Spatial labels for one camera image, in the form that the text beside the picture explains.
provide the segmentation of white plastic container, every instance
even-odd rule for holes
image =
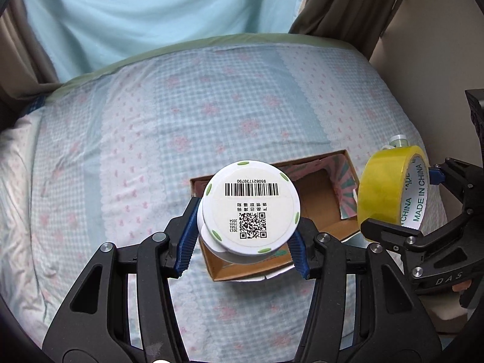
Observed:
[[[239,161],[217,172],[198,207],[200,236],[217,257],[257,263],[292,236],[301,205],[289,178],[272,165]]]
[[[407,147],[408,146],[407,136],[403,134],[392,136],[390,138],[390,146],[393,146],[395,148]]]

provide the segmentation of green fabric trim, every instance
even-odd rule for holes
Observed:
[[[46,100],[46,103],[51,103],[58,98],[66,95],[76,87],[84,84],[90,80],[97,79],[103,75],[113,74],[120,68],[146,60],[152,57],[160,56],[167,53],[180,52],[182,50],[198,49],[209,46],[223,46],[223,45],[246,45],[255,43],[296,43],[302,45],[318,46],[323,48],[338,48],[356,50],[349,43],[332,40],[330,38],[319,38],[309,35],[299,34],[234,34],[223,35],[218,37],[205,38],[202,40],[188,41],[177,43],[175,45],[165,46],[160,49],[151,50],[146,53],[138,54],[136,56],[127,58],[117,63],[108,65],[100,70],[77,76],[65,83],[62,87],[54,91]]]

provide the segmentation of bedsheet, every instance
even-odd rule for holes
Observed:
[[[47,332],[31,250],[31,176],[42,109],[0,134],[0,294],[38,345]]]
[[[341,149],[360,175],[394,134],[424,148],[378,74],[342,42],[243,35],[137,60],[75,79],[43,108],[31,247],[45,325],[100,244],[137,244],[183,212],[190,178],[240,159],[280,162]],[[431,187],[423,232],[445,221]],[[130,331],[140,345],[134,282]],[[214,283],[195,247],[188,271],[170,280],[190,359],[291,360],[313,285],[294,270],[261,282]],[[349,302],[353,294],[350,277]],[[353,310],[347,304],[344,335]]]

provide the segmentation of packing tape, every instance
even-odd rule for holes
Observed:
[[[381,150],[363,170],[358,225],[367,218],[419,229],[428,195],[428,161],[418,146]]]

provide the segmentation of container lid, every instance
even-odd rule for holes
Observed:
[[[399,134],[390,138],[390,145],[394,147],[406,147],[408,146],[408,139],[406,135]]]
[[[221,169],[209,181],[201,205],[204,224],[218,243],[246,256],[278,249],[294,233],[301,215],[289,178],[260,161]]]

